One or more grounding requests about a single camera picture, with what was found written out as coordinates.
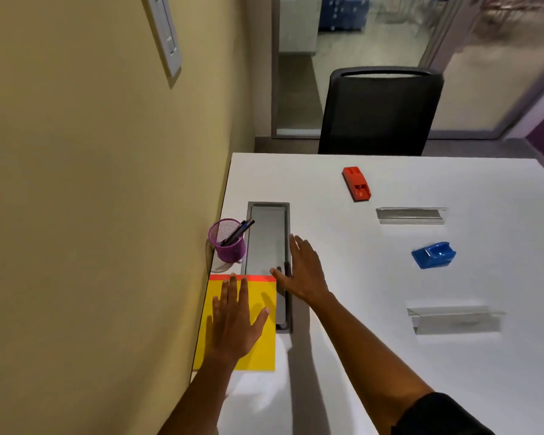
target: light switch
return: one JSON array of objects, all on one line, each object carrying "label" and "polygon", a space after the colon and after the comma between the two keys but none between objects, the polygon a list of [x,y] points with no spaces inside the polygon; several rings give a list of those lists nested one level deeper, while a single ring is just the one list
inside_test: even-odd
[{"label": "light switch", "polygon": [[181,67],[181,54],[177,45],[175,26],[171,18],[171,9],[167,0],[148,0],[157,36],[161,42],[165,61],[172,76]]}]

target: hand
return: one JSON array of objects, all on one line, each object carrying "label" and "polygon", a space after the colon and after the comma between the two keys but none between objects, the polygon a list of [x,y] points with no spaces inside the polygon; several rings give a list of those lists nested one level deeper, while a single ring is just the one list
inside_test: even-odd
[{"label": "hand", "polygon": [[234,274],[229,281],[222,282],[220,299],[214,296],[212,306],[213,338],[210,354],[224,357],[235,365],[262,336],[270,309],[263,308],[251,325],[248,282],[242,278],[238,299],[238,281]]},{"label": "hand", "polygon": [[277,269],[270,269],[270,273],[286,290],[314,308],[330,294],[319,256],[308,241],[292,234],[289,241],[292,276],[285,276]]}]

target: forearm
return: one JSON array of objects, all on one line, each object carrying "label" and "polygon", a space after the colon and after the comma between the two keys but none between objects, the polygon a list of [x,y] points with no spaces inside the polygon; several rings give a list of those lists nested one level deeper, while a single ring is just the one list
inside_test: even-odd
[{"label": "forearm", "polygon": [[432,389],[332,293],[312,309],[373,424],[381,435],[389,435],[403,412]]},{"label": "forearm", "polygon": [[159,435],[213,435],[236,362],[207,355]]}]

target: black sleeve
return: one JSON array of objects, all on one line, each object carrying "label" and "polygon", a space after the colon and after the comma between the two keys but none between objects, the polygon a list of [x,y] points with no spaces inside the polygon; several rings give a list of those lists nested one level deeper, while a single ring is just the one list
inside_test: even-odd
[{"label": "black sleeve", "polygon": [[432,392],[405,411],[391,435],[494,435],[449,395]]}]

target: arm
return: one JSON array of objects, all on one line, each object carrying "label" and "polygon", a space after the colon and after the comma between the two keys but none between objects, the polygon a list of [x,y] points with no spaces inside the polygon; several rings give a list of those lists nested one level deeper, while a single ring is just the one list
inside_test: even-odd
[{"label": "arm", "polygon": [[380,435],[433,390],[329,292],[319,256],[308,241],[290,236],[293,275],[270,272],[318,316],[350,382]]},{"label": "arm", "polygon": [[213,340],[201,368],[159,435],[213,435],[232,371],[262,334],[270,311],[262,309],[250,324],[248,282],[242,279],[238,298],[235,275],[223,281],[220,299],[213,300]]}]

